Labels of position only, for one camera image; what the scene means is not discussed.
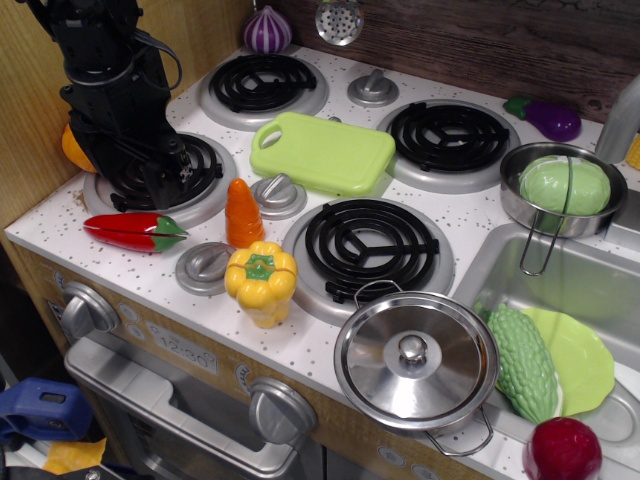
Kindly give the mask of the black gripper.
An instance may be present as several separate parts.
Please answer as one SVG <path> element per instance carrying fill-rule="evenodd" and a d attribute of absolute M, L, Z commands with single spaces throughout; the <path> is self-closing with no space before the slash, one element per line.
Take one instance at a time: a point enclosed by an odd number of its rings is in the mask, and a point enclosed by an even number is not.
<path fill-rule="evenodd" d="M 60 95 L 71 107 L 71 130 L 97 171 L 109 180 L 133 157 L 154 161 L 143 165 L 145 185 L 154 207 L 168 209 L 163 165 L 179 166 L 181 186 L 192 179 L 193 166 L 187 147 L 166 117 L 171 98 L 166 77 L 129 74 L 109 82 L 72 83 Z"/>

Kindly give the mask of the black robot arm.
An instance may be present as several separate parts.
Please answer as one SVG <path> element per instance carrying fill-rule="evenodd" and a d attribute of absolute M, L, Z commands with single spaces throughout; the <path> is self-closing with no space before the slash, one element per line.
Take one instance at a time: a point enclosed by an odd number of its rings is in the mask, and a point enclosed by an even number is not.
<path fill-rule="evenodd" d="M 115 183 L 139 165 L 152 208 L 172 206 L 192 167 L 169 124 L 171 98 L 161 59 L 166 45 L 138 29 L 135 1 L 31 1 L 36 20 L 63 55 L 69 85 L 60 95 L 70 129 L 97 172 Z"/>

